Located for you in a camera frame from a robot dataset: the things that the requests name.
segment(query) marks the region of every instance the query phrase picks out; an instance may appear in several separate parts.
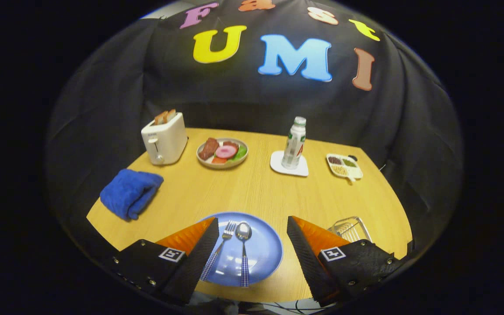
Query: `white coaster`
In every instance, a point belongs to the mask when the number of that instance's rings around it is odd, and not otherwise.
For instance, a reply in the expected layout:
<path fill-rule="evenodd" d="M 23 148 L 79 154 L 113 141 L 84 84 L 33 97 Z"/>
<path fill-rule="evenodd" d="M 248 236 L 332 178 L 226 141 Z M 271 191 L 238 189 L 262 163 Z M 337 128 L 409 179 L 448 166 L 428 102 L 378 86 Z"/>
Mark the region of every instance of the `white coaster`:
<path fill-rule="evenodd" d="M 269 160 L 269 165 L 272 167 L 272 170 L 282 174 L 308 176 L 308 165 L 306 165 L 306 159 L 304 156 L 301 155 L 299 158 L 296 169 L 286 169 L 281 165 L 281 161 L 284 159 L 284 153 L 284 151 L 275 151 L 272 153 L 272 158 Z"/>

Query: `blue plate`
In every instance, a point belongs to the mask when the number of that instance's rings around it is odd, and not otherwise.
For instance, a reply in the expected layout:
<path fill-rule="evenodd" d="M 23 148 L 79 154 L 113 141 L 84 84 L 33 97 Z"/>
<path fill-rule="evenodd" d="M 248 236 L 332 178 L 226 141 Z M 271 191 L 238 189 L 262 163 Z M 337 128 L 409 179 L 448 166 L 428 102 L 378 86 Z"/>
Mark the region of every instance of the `blue plate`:
<path fill-rule="evenodd" d="M 269 277 L 280 266 L 284 257 L 284 246 L 276 231 L 264 220 L 248 213 L 237 212 L 216 213 L 209 217 L 216 217 L 219 220 L 219 238 L 213 251 L 221 244 L 221 236 L 229 220 L 246 221 L 250 224 L 252 237 L 246 241 L 250 284 Z M 224 242 L 207 281 L 229 287 L 240 287 L 241 259 L 242 241 L 233 236 L 230 240 Z"/>

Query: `white plate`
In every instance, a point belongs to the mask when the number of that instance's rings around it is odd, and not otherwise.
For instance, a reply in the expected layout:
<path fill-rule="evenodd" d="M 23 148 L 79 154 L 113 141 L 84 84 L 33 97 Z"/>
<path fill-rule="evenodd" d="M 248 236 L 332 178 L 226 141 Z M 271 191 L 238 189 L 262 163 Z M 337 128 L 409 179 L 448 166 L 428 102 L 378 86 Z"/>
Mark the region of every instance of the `white plate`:
<path fill-rule="evenodd" d="M 246 154 L 234 162 L 227 161 L 224 164 L 211 163 L 211 161 L 213 161 L 215 155 L 210 156 L 210 158 L 205 161 L 202 160 L 202 158 L 198 155 L 198 153 L 200 153 L 203 150 L 204 146 L 206 146 L 206 142 L 204 142 L 204 143 L 202 143 L 202 145 L 200 145 L 198 147 L 198 150 L 196 151 L 196 157 L 198 158 L 198 161 L 200 163 L 202 163 L 203 165 L 205 165 L 206 167 L 209 167 L 212 169 L 228 169 L 228 168 L 236 167 L 236 165 L 244 162 L 244 160 L 246 160 L 246 156 L 248 156 L 248 153 L 250 152 L 250 149 L 248 148 L 248 146 L 244 142 L 237 140 L 237 139 L 234 139 L 234 138 L 217 138 L 217 142 L 219 142 L 220 146 L 222 146 L 225 141 L 234 142 L 234 143 L 238 144 L 239 146 L 244 146 L 246 148 Z"/>
<path fill-rule="evenodd" d="M 308 164 L 306 164 L 306 159 L 304 156 L 298 159 L 298 165 L 296 169 L 286 169 L 281 165 L 281 161 L 284 159 L 284 151 L 275 151 L 272 153 L 272 157 L 269 160 L 269 165 L 272 167 L 272 170 L 277 173 L 289 174 L 289 175 L 297 175 L 297 176 L 308 176 Z"/>
<path fill-rule="evenodd" d="M 342 160 L 341 167 L 343 167 L 343 168 L 346 169 L 347 175 L 342 175 L 342 174 L 336 173 L 336 171 L 334 171 L 332 169 L 333 165 L 339 166 L 338 164 L 332 164 L 332 163 L 330 163 L 330 159 L 329 158 L 332 158 L 332 157 Z M 354 163 L 356 167 L 348 167 L 347 165 L 344 164 L 343 160 L 348 160 L 351 163 Z M 326 154 L 326 161 L 328 162 L 328 166 L 330 166 L 330 170 L 332 170 L 332 173 L 334 173 L 334 175 L 336 175 L 338 177 L 354 178 L 354 179 L 360 179 L 360 178 L 363 177 L 363 172 L 362 172 L 361 168 L 359 167 L 359 164 L 354 159 L 352 159 L 349 156 L 328 153 L 328 154 Z"/>

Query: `fork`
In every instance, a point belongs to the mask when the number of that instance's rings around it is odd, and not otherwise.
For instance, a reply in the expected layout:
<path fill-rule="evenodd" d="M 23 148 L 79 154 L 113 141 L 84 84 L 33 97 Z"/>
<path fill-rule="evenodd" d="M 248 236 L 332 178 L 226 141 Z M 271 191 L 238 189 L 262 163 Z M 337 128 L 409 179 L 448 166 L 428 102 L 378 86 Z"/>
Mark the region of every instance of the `fork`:
<path fill-rule="evenodd" d="M 212 256 L 210 256 L 210 259 L 207 260 L 206 267 L 204 267 L 202 275 L 199 277 L 200 280 L 206 281 L 208 275 L 210 274 L 211 268 L 214 266 L 217 256 L 219 255 L 221 248 L 223 247 L 224 242 L 232 238 L 232 235 L 235 234 L 235 229 L 237 225 L 238 222 L 229 220 L 227 226 L 224 228 L 223 235 L 221 236 L 223 238 L 223 241 L 220 243 L 215 253 Z"/>

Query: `toaster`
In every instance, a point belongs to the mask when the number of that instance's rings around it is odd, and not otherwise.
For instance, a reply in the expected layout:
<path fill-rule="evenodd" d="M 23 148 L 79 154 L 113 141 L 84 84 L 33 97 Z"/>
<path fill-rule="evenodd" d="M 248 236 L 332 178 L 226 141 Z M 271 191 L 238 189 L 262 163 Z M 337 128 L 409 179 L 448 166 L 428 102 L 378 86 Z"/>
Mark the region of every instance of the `toaster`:
<path fill-rule="evenodd" d="M 184 116 L 179 112 L 165 124 L 154 125 L 152 120 L 141 130 L 141 136 L 154 165 L 176 163 L 188 143 Z"/>

